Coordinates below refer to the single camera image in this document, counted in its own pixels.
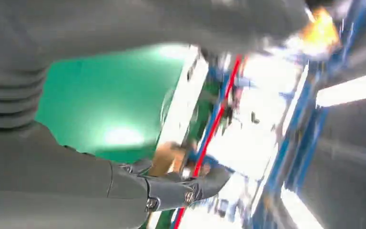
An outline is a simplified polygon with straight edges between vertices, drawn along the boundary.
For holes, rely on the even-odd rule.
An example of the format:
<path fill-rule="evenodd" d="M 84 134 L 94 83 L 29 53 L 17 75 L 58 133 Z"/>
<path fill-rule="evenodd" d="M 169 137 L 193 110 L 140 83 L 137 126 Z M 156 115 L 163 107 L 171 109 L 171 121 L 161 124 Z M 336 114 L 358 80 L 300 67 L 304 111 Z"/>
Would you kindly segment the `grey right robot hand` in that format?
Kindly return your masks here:
<path fill-rule="evenodd" d="M 303 0 L 0 0 L 0 229 L 137 229 L 217 194 L 231 173 L 145 176 L 61 146 L 36 122 L 53 62 L 175 42 L 245 54 L 308 24 Z"/>

